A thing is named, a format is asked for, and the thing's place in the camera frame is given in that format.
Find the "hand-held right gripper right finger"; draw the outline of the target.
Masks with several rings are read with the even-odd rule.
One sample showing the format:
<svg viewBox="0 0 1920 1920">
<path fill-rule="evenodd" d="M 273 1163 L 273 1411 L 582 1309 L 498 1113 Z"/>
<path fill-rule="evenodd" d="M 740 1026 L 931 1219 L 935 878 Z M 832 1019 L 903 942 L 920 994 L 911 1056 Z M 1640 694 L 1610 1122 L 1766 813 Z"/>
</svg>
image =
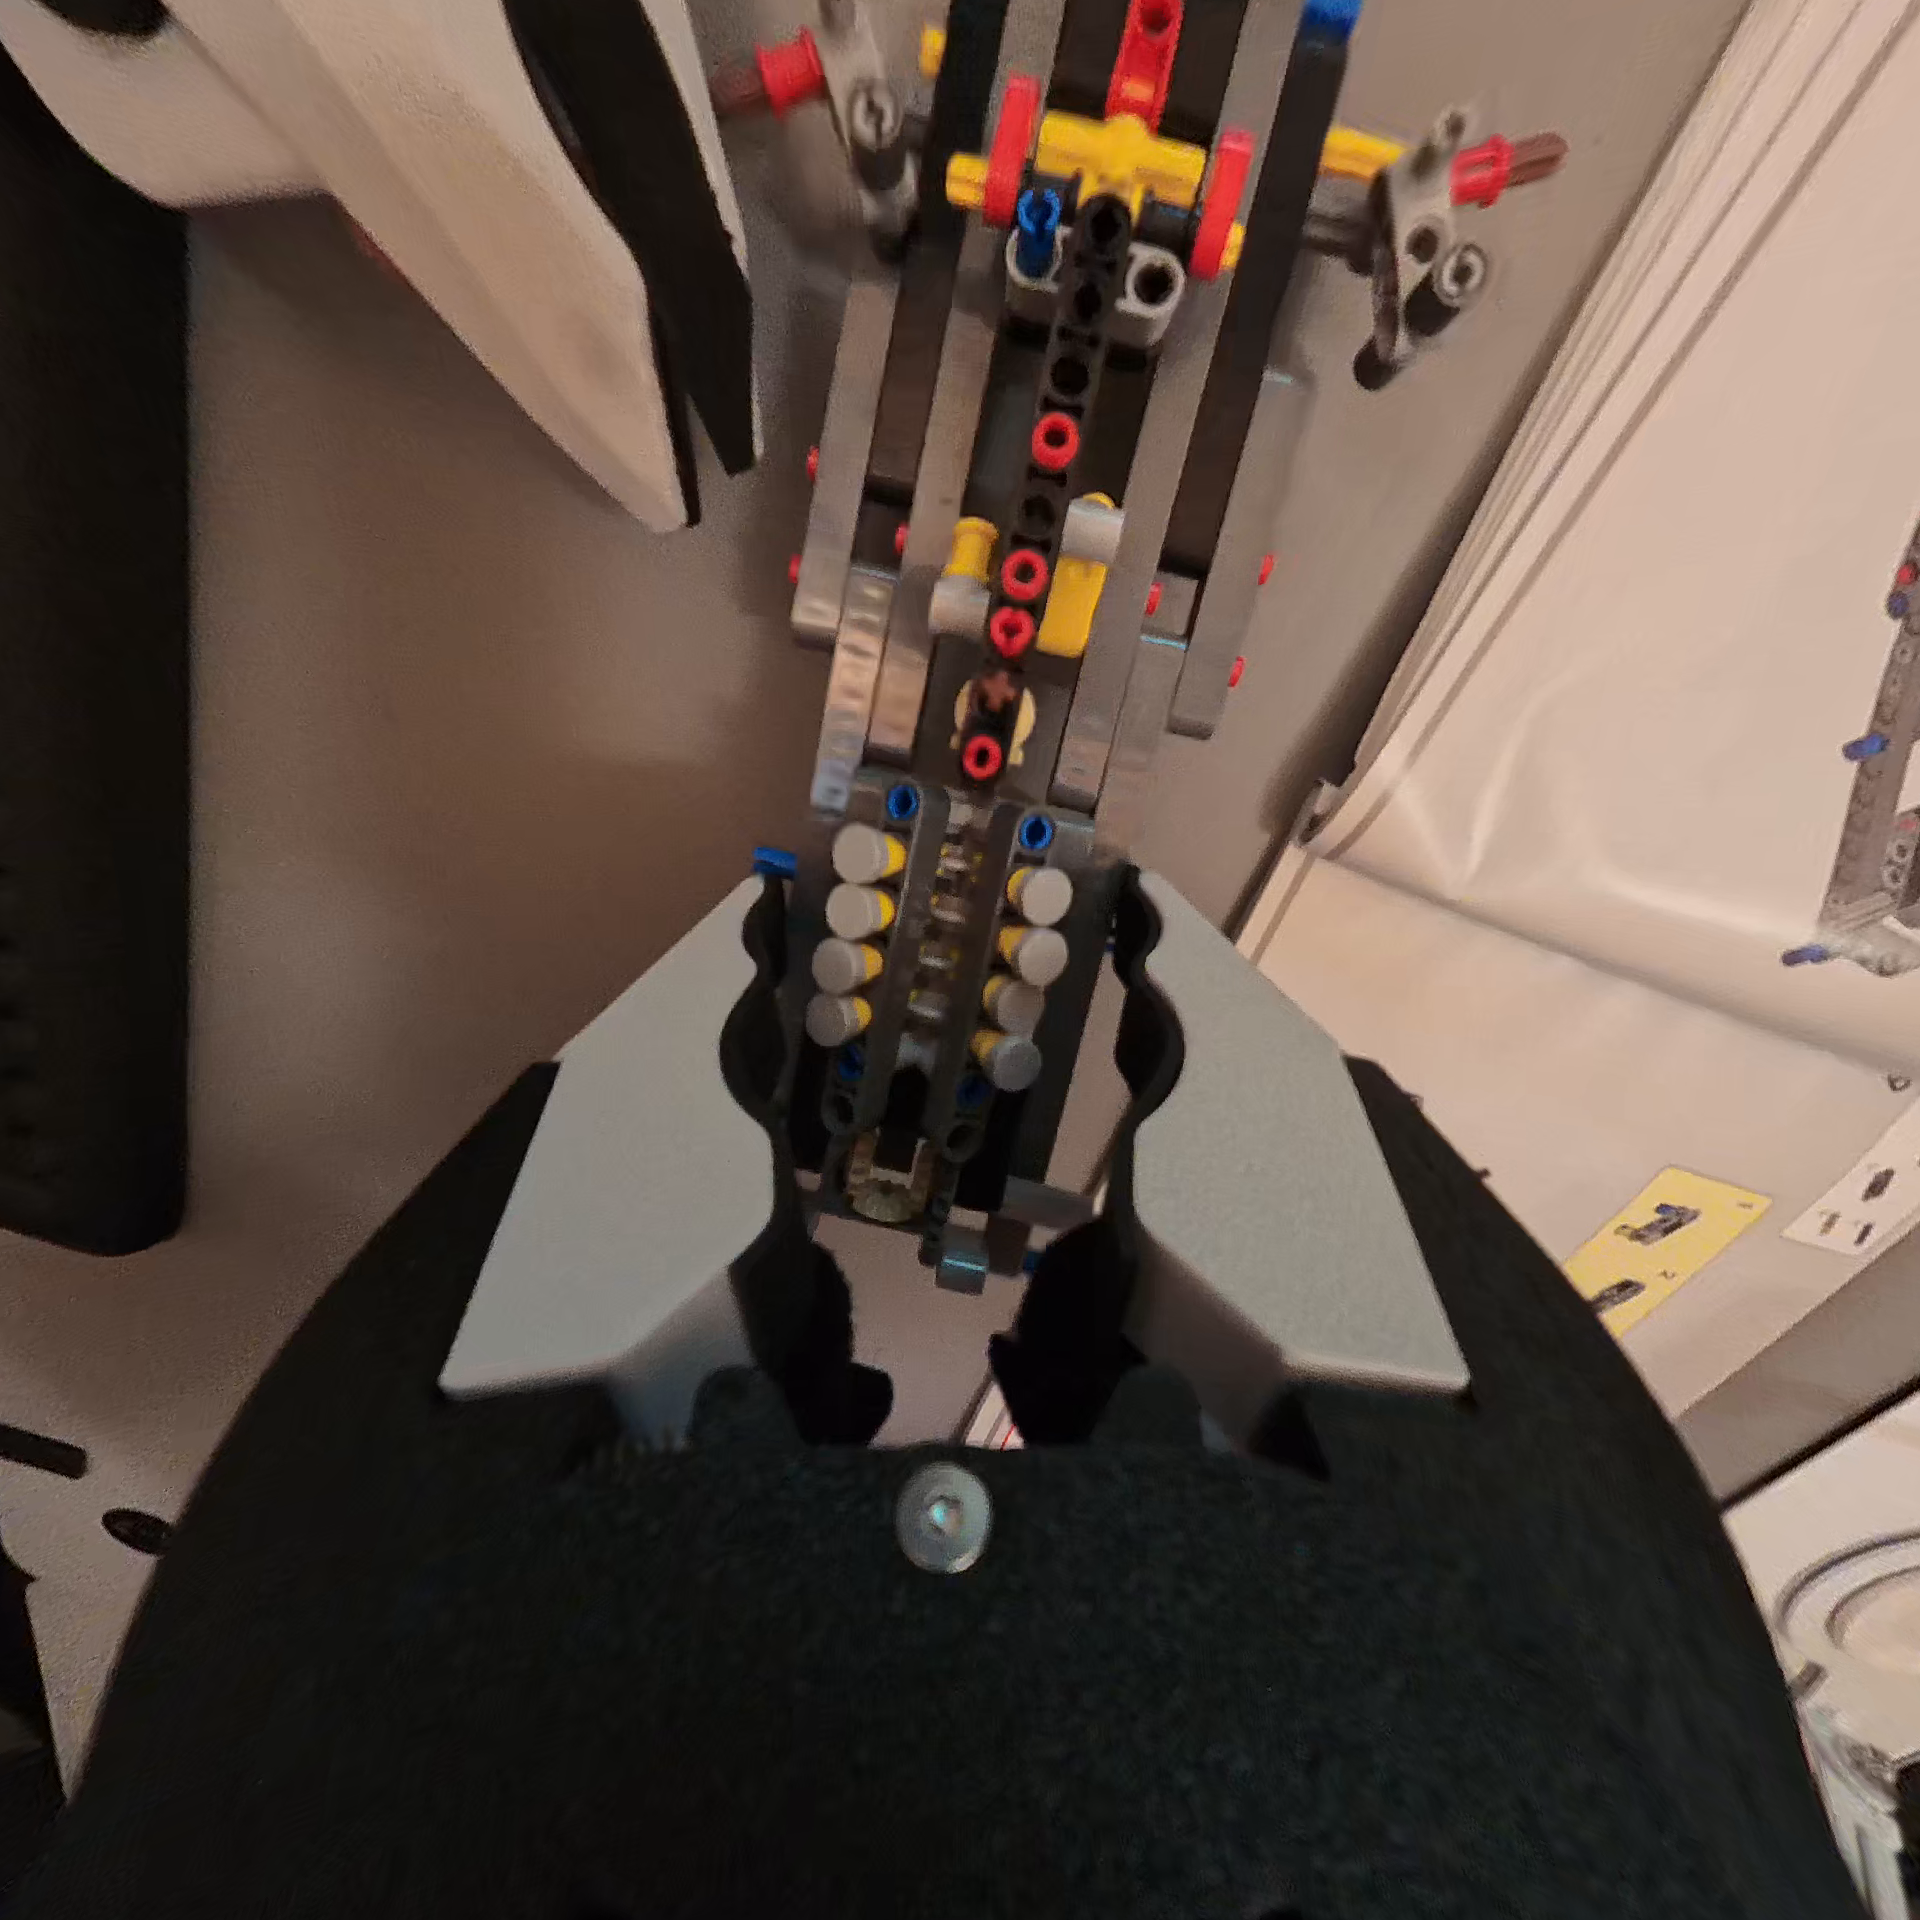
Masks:
<svg viewBox="0 0 1920 1920">
<path fill-rule="evenodd" d="M 1203 1414 L 1272 1414 L 1308 1381 L 1456 1399 L 1471 1377 L 1346 1056 L 1164 876 L 1126 880 L 1126 1339 Z"/>
</svg>

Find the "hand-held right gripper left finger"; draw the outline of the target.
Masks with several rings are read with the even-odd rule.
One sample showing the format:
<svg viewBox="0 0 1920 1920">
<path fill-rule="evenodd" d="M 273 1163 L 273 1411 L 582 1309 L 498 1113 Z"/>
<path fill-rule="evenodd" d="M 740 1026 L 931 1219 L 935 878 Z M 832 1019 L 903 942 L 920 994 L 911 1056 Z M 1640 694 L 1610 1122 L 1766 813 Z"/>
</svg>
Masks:
<svg viewBox="0 0 1920 1920">
<path fill-rule="evenodd" d="M 594 1383 L 622 1413 L 687 1413 L 751 1360 L 731 1268 L 774 1218 L 774 1148 L 727 1088 L 721 1034 L 755 983 L 755 906 L 740 882 L 560 1049 L 447 1398 Z"/>
</svg>

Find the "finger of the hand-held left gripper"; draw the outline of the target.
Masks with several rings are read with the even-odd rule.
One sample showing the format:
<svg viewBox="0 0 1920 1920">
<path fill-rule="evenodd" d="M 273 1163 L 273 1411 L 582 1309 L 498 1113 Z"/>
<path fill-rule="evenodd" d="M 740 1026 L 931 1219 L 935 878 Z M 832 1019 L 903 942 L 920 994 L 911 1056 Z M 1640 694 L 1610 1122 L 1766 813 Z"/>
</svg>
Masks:
<svg viewBox="0 0 1920 1920">
<path fill-rule="evenodd" d="M 687 528 L 641 271 L 562 151 L 502 4 L 275 4 L 282 132 L 601 492 Z"/>
<path fill-rule="evenodd" d="M 656 340 L 729 477 L 755 468 L 753 297 L 644 4 L 603 4 L 616 100 L 616 226 L 644 282 Z"/>
</svg>

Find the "grey lego connector red pin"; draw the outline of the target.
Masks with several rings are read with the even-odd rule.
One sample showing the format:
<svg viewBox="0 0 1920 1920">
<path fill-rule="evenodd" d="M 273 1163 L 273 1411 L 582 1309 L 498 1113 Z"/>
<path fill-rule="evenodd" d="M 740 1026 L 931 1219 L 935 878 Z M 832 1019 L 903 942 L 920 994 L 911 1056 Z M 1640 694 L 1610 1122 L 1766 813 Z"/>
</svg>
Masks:
<svg viewBox="0 0 1920 1920">
<path fill-rule="evenodd" d="M 761 42 L 706 85 L 719 119 L 828 109 L 867 241 L 881 258 L 899 254 L 918 216 L 918 145 L 862 4 L 811 4 L 807 25 Z"/>
<path fill-rule="evenodd" d="M 1325 138 L 1302 244 L 1366 282 L 1357 387 L 1389 387 L 1481 304 L 1492 258 L 1464 228 L 1509 192 L 1552 179 L 1557 132 L 1481 132 L 1475 109 L 1441 109 L 1417 139 L 1336 124 Z"/>
</svg>

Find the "long lego car chassis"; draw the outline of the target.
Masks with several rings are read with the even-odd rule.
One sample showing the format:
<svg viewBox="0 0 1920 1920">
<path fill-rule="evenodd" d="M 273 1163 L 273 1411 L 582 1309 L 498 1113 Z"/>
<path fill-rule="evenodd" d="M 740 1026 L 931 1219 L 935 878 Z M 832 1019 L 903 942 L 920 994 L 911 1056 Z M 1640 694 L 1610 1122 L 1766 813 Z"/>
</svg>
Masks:
<svg viewBox="0 0 1920 1920">
<path fill-rule="evenodd" d="M 873 10 L 862 4 L 871 27 Z M 807 1208 L 939 1287 L 1036 1263 L 1164 736 L 1272 569 L 1284 366 L 1357 4 L 942 4 L 918 216 L 849 286 L 791 629 L 830 655 L 781 1101 Z"/>
</svg>

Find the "white lego instruction booklet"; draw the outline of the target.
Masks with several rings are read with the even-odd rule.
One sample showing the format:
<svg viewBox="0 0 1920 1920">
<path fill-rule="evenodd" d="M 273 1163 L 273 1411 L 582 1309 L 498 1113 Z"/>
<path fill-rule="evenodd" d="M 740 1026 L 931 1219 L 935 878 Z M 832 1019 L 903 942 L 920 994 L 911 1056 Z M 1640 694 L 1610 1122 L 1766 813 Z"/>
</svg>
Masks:
<svg viewBox="0 0 1920 1920">
<path fill-rule="evenodd" d="M 1672 1416 L 1916 1218 L 1916 4 L 1752 4 L 1241 951 Z"/>
</svg>

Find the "black perforated panel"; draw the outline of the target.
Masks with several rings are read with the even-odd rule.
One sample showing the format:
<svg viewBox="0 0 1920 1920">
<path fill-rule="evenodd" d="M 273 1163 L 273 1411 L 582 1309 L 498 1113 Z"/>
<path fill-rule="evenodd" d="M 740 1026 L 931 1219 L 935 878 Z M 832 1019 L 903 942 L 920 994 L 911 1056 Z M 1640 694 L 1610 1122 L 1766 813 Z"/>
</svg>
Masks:
<svg viewBox="0 0 1920 1920">
<path fill-rule="evenodd" d="M 187 244 L 1 98 L 1 1216 L 177 1231 L 189 974 Z"/>
</svg>

